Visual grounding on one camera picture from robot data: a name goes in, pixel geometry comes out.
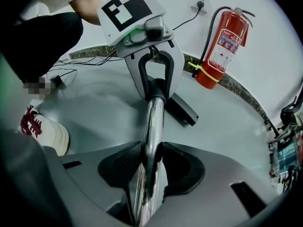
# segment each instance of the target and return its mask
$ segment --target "chrome rod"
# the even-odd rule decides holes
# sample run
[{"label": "chrome rod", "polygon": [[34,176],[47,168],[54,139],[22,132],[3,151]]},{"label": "chrome rod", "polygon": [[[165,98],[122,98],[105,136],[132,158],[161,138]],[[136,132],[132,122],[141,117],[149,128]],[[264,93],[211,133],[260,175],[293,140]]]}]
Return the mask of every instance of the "chrome rod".
[{"label": "chrome rod", "polygon": [[148,222],[156,210],[162,162],[156,162],[156,152],[162,140],[163,120],[164,101],[155,97],[148,103],[143,139],[144,162],[139,166],[134,205],[136,226],[140,227]]}]

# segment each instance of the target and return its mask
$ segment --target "white sneaker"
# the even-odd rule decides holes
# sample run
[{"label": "white sneaker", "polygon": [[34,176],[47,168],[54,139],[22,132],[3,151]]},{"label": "white sneaker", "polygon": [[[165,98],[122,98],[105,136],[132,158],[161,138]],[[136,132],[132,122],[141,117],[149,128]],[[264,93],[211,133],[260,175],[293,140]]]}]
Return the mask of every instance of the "white sneaker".
[{"label": "white sneaker", "polygon": [[41,146],[54,148],[59,156],[64,156],[67,152],[70,140],[67,129],[43,117],[32,105],[27,107],[20,126],[23,134],[31,135]]}]

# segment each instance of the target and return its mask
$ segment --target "black pants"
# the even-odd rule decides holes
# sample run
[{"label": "black pants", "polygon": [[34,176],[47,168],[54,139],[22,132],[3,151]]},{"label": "black pants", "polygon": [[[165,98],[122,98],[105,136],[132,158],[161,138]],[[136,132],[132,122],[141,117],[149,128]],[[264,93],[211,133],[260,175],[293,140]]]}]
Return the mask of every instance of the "black pants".
[{"label": "black pants", "polygon": [[7,32],[2,52],[21,80],[35,82],[77,44],[82,33],[76,13],[36,17]]}]

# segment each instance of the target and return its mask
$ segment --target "gray floor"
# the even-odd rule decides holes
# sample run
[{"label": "gray floor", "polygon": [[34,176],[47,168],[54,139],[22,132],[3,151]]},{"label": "gray floor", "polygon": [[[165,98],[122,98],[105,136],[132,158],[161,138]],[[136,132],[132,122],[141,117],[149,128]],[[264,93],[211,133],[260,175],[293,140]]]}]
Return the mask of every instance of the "gray floor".
[{"label": "gray floor", "polygon": [[[68,154],[142,139],[147,103],[139,97],[124,61],[62,68],[78,71],[64,76],[66,87],[48,96],[38,109],[68,129],[71,138]],[[153,77],[163,77],[164,66],[149,62],[147,71]],[[48,76],[66,72],[56,70]],[[187,72],[183,72],[176,92],[200,118],[192,127],[180,124],[165,112],[163,141],[229,156],[269,184],[265,127],[249,105],[221,86],[214,90],[203,88]]]}]

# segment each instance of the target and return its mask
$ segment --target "fire extinguisher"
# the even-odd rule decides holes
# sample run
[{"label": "fire extinguisher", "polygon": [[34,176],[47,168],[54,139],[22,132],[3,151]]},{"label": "fire extinguisher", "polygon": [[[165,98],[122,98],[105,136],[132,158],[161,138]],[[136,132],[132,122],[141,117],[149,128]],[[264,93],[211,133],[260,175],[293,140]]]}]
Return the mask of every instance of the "fire extinguisher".
[{"label": "fire extinguisher", "polygon": [[[203,61],[208,44],[210,41],[214,19],[222,9],[229,9],[221,15],[219,26],[215,34],[212,45],[207,54],[206,60]],[[217,9],[212,17],[208,37],[200,59],[200,70],[193,73],[196,80],[205,88],[213,89],[219,80],[223,77],[228,64],[237,53],[239,46],[245,44],[249,24],[251,21],[243,14],[247,13],[255,17],[254,14],[235,8],[221,7]]]}]

